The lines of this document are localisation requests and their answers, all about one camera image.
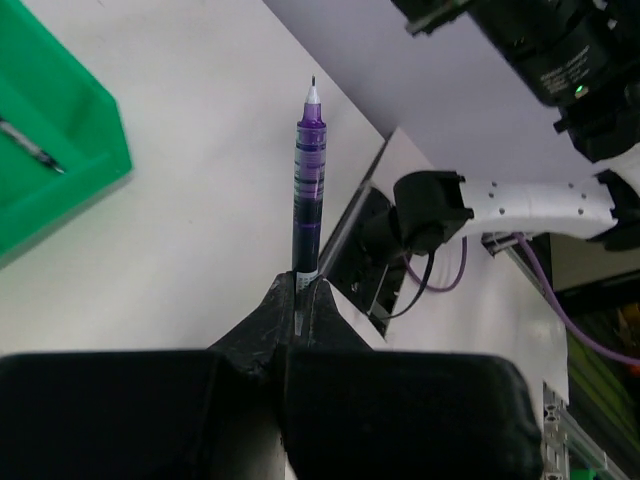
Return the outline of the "purple pen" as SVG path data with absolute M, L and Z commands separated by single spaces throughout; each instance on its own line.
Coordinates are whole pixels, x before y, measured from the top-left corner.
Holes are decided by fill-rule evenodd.
M 294 197 L 292 230 L 292 271 L 295 280 L 294 332 L 302 334 L 303 295 L 318 275 L 327 125 L 316 78 L 312 77 L 303 113 L 296 126 L 294 152 Z

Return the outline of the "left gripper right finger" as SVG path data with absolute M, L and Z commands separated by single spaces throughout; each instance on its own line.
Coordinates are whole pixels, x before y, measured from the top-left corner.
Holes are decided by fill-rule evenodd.
M 300 479 L 538 479 L 542 434 L 526 380 L 483 354 L 338 347 L 316 283 L 284 278 L 282 434 Z

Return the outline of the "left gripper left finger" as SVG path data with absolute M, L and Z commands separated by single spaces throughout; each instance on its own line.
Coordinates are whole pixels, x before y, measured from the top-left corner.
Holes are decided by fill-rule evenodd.
M 5 479 L 282 479 L 273 358 L 293 313 L 278 275 L 212 346 L 1 360 Z

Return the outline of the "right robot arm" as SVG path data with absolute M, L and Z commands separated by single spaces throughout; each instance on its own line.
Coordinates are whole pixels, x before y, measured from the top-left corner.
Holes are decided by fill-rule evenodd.
M 608 251 L 639 245 L 639 5 L 635 1 L 400 1 L 407 32 L 468 15 L 543 105 L 557 133 L 602 170 L 583 181 L 509 184 L 453 171 L 399 178 L 394 204 L 359 232 L 389 262 L 475 234 L 556 233 Z

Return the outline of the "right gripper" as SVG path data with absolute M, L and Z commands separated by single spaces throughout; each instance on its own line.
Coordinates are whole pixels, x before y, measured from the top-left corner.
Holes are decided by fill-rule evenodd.
M 631 77 L 637 1 L 395 1 L 412 35 L 466 14 L 545 106 L 568 107 Z

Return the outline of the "blue pen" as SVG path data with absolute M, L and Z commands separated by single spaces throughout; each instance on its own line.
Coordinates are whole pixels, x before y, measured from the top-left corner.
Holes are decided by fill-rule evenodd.
M 16 145 L 22 148 L 29 156 L 38 161 L 45 167 L 59 173 L 65 174 L 64 167 L 44 149 L 30 140 L 25 134 L 14 127 L 4 117 L 0 120 L 1 132 L 11 139 Z

